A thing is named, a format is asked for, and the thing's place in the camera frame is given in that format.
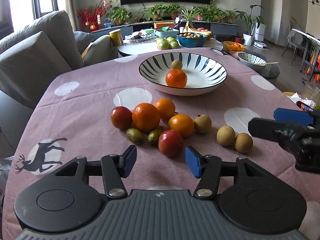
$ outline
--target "red phone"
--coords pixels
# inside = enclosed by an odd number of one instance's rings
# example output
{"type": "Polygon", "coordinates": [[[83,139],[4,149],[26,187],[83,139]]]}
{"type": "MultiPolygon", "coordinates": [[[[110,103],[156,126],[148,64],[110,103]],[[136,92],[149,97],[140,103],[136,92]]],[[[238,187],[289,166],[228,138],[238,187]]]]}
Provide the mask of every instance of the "red phone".
{"type": "Polygon", "coordinates": [[[306,105],[305,103],[303,103],[303,102],[301,102],[301,101],[297,101],[296,102],[296,105],[300,108],[300,109],[302,109],[302,111],[313,111],[313,109],[310,107],[310,106],[308,106],[308,105],[306,105]]]}

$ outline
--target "tv cabinet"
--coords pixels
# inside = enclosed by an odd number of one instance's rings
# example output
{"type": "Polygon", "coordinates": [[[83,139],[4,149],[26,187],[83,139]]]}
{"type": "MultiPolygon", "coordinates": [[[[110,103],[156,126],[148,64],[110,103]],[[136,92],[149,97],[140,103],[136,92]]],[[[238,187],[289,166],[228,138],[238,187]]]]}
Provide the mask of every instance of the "tv cabinet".
{"type": "MultiPolygon", "coordinates": [[[[205,22],[205,21],[192,21],[193,26],[195,28],[207,28],[210,30],[213,34],[216,35],[238,35],[238,25],[235,24],[228,24],[228,23],[215,23],[215,22],[205,22]]],[[[103,28],[97,31],[92,32],[95,35],[95,38],[93,41],[95,41],[97,38],[109,34],[109,32],[121,29],[122,37],[130,35],[133,32],[140,31],[141,29],[149,29],[153,28],[153,21],[148,22],[138,22],[138,23],[130,23],[125,25],[119,25],[119,26],[113,26],[111,28],[103,28]]]]}

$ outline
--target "sofa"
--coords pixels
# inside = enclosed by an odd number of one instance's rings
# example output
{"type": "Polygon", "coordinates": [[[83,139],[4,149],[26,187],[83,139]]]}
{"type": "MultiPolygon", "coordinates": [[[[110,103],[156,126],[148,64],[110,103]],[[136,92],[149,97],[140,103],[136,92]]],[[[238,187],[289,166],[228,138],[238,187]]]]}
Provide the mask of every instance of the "sofa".
{"type": "Polygon", "coordinates": [[[0,90],[34,109],[60,74],[118,57],[109,35],[91,42],[74,32],[65,11],[55,11],[0,40],[0,90]]]}

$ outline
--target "white bowl with dark stripes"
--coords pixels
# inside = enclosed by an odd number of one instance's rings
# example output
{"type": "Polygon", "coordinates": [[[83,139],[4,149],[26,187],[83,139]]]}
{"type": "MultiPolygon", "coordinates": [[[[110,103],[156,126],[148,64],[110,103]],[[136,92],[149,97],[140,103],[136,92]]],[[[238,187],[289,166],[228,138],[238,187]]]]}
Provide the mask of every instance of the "white bowl with dark stripes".
{"type": "Polygon", "coordinates": [[[139,66],[139,73],[155,89],[177,96],[198,96],[217,89],[227,78],[227,70],[219,62],[194,53],[163,53],[146,59],[139,66]],[[182,62],[188,81],[184,88],[169,87],[165,76],[174,60],[182,62]]]}
{"type": "Polygon", "coordinates": [[[265,64],[266,61],[252,54],[242,52],[238,54],[238,58],[241,63],[245,64],[246,66],[248,66],[249,68],[257,72],[263,70],[266,66],[266,65],[256,65],[256,64],[265,64]]]}

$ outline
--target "teal bowl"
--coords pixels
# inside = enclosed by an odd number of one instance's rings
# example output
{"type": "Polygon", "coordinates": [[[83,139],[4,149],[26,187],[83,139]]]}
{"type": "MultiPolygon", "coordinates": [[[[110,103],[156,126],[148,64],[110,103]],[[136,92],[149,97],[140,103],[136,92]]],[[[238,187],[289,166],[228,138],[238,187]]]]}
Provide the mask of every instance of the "teal bowl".
{"type": "Polygon", "coordinates": [[[200,34],[201,38],[180,37],[179,36],[180,34],[177,34],[178,41],[181,46],[184,46],[187,48],[201,48],[207,39],[207,35],[203,35],[203,34],[200,34]]]}

